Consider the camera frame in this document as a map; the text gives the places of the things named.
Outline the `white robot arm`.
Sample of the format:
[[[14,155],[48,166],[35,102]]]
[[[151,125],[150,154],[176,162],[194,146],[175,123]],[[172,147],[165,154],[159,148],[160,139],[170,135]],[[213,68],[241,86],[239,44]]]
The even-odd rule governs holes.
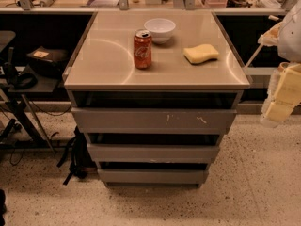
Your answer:
[[[286,59],[273,70],[261,108],[261,124],[275,128],[301,103],[301,0],[259,37],[258,44],[276,46],[277,54]]]

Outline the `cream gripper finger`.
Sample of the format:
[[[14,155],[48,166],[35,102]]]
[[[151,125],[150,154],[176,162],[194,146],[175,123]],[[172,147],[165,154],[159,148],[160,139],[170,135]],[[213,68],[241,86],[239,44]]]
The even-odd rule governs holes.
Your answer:
[[[281,63],[270,77],[260,123],[265,127],[277,127],[289,118],[300,103],[301,64]]]
[[[282,23],[277,23],[258,38],[258,44],[262,46],[277,46],[278,34]]]

